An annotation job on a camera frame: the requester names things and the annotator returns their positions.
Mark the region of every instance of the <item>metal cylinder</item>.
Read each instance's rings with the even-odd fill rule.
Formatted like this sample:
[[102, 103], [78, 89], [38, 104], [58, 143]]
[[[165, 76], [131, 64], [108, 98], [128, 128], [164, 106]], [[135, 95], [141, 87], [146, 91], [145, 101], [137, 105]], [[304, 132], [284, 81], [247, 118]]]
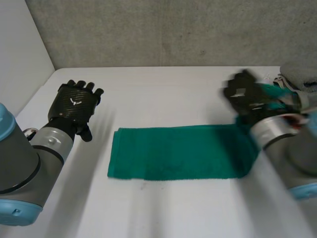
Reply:
[[0, 143], [0, 194], [15, 190], [34, 176], [39, 156], [15, 123], [14, 130]]
[[305, 126], [290, 139], [288, 157], [302, 172], [317, 176], [317, 137], [309, 127]]
[[256, 123], [251, 135], [260, 148], [265, 148], [276, 140], [293, 136], [293, 130], [282, 116], [274, 116]]

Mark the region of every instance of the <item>carbon fiber robotic hand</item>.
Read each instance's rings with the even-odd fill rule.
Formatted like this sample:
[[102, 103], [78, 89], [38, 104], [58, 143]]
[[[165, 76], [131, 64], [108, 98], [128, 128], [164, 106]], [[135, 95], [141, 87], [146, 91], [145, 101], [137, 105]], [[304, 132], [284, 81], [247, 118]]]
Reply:
[[272, 107], [276, 99], [264, 91], [248, 70], [243, 70], [228, 80], [223, 94], [243, 122], [251, 125], [264, 118], [287, 112], [284, 108]]
[[93, 137], [87, 123], [104, 91], [98, 88], [93, 93], [94, 83], [90, 82], [84, 87], [85, 85], [85, 81], [75, 83], [69, 80], [67, 84], [60, 86], [49, 110], [47, 126], [63, 127], [62, 130], [67, 131], [71, 137], [77, 134], [88, 142]]

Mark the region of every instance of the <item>green towel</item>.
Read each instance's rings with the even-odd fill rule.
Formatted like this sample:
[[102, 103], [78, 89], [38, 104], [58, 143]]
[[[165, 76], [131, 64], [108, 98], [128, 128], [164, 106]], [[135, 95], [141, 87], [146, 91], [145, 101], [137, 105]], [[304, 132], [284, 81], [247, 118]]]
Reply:
[[120, 128], [108, 177], [176, 180], [241, 178], [258, 149], [237, 125]]

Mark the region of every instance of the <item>robotic hand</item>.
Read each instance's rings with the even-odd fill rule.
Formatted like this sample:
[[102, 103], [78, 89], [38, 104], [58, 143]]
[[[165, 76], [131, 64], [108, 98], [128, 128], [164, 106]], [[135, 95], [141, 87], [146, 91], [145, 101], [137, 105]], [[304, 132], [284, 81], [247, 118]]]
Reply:
[[70, 80], [62, 84], [49, 110], [49, 122], [29, 142], [14, 116], [0, 104], [0, 224], [34, 223], [71, 151], [75, 135], [91, 141], [90, 117], [101, 101], [102, 89], [93, 93]]
[[266, 93], [263, 87], [244, 70], [227, 82], [223, 94], [242, 122], [251, 127], [252, 138], [265, 151], [293, 196], [316, 196], [317, 112], [311, 113], [310, 121], [296, 132], [287, 117], [300, 118], [297, 108], [281, 105], [283, 101]]
[[72, 130], [80, 135], [83, 141], [91, 141], [92, 135], [87, 123], [94, 114], [95, 107], [100, 103], [101, 94], [104, 91], [98, 88], [93, 93], [94, 83], [78, 81], [77, 84], [73, 80], [69, 80], [67, 84], [62, 84], [58, 90], [58, 94], [49, 111], [49, 121], [69, 120], [67, 124], [71, 124]]

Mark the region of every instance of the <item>white table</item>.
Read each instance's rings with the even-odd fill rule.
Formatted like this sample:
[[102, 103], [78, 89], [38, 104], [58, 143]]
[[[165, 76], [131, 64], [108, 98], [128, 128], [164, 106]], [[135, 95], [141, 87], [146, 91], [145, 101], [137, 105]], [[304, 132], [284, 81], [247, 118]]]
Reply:
[[[34, 225], [0, 227], [2, 238], [312, 238], [312, 227], [260, 155], [244, 179], [150, 182], [108, 179], [119, 127], [232, 123], [219, 89], [239, 67], [68, 68], [56, 71], [17, 117], [40, 128], [70, 79], [105, 90]], [[252, 67], [272, 81], [278, 67]]]

